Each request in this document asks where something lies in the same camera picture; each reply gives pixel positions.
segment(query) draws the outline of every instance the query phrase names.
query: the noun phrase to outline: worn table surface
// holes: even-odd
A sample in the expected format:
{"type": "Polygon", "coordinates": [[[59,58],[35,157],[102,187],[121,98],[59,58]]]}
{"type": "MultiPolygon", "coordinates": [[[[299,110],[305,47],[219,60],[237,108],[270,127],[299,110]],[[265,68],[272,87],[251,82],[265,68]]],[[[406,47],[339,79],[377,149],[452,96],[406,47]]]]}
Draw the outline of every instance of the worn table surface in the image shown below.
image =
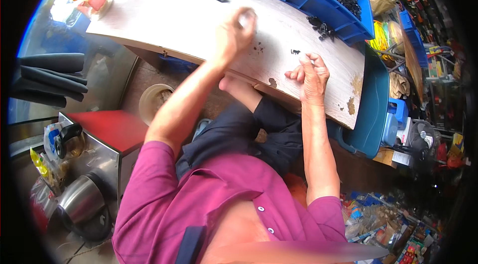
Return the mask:
{"type": "Polygon", "coordinates": [[[353,129],[357,119],[365,57],[340,39],[320,41],[301,11],[280,0],[114,0],[110,10],[92,22],[88,33],[118,43],[196,64],[212,57],[215,27],[239,6],[252,7],[257,32],[250,49],[230,73],[251,83],[272,85],[279,93],[299,98],[300,85],[284,76],[299,65],[291,49],[319,53],[330,70],[326,114],[353,129]]]}

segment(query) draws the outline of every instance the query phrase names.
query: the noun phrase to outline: yellow rope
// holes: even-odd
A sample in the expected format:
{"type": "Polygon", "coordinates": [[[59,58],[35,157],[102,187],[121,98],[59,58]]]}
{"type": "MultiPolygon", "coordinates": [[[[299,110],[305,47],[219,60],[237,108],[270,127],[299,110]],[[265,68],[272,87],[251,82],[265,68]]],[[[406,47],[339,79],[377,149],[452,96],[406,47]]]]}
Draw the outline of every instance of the yellow rope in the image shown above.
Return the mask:
{"type": "MultiPolygon", "coordinates": [[[[372,46],[373,49],[386,51],[389,45],[385,32],[383,31],[382,23],[374,20],[373,28],[375,29],[375,39],[370,40],[370,46],[372,46]]],[[[393,58],[388,55],[382,55],[382,58],[384,60],[393,60],[393,58]]]]}

